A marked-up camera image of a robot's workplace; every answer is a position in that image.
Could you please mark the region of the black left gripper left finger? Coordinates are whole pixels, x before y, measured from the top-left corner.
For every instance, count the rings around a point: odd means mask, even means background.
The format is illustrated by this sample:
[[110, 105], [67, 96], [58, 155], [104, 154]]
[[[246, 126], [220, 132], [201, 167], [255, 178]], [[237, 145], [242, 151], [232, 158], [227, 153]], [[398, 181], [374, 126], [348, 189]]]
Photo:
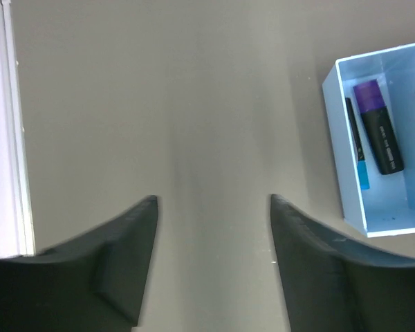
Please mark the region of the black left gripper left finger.
[[157, 226], [151, 195], [37, 255], [0, 259], [0, 331], [137, 327]]

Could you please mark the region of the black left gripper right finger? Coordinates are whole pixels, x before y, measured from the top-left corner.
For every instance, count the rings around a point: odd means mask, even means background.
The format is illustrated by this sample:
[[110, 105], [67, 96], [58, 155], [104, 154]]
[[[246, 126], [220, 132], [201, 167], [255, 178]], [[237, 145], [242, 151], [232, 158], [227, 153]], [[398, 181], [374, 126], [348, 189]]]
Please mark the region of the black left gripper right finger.
[[292, 331], [415, 331], [415, 258], [368, 246], [270, 195]]

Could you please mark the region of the blue drawer bin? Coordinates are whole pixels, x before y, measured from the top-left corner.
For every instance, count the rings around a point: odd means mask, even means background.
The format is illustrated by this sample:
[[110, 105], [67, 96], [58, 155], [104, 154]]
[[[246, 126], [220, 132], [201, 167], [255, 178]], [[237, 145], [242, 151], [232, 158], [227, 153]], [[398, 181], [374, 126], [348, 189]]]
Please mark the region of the blue drawer bin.
[[322, 88], [345, 221], [415, 233], [415, 43], [338, 59]]

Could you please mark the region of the black highlighter blue cap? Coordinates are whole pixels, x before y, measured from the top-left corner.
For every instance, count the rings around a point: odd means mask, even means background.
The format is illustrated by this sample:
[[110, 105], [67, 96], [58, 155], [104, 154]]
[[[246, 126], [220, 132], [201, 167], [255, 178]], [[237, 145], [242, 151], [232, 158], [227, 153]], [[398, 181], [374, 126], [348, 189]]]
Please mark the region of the black highlighter blue cap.
[[358, 126], [357, 126], [356, 117], [353, 111], [351, 99], [345, 98], [345, 103], [347, 106], [347, 114], [348, 114], [348, 119], [351, 125], [351, 133], [352, 133], [353, 143], [355, 147], [356, 166], [357, 166], [357, 171], [358, 171], [360, 189], [368, 190], [370, 188], [370, 184], [369, 184], [369, 177], [367, 173], [365, 154], [362, 148], [360, 134], [358, 131]]

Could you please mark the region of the black highlighter purple cap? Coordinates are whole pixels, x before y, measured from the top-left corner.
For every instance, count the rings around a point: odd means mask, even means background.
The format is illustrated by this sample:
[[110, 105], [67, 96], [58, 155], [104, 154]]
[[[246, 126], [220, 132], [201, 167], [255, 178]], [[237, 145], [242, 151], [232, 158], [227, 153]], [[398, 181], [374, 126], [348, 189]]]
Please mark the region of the black highlighter purple cap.
[[379, 172], [390, 175], [403, 171], [403, 158], [378, 81], [357, 84], [353, 91]]

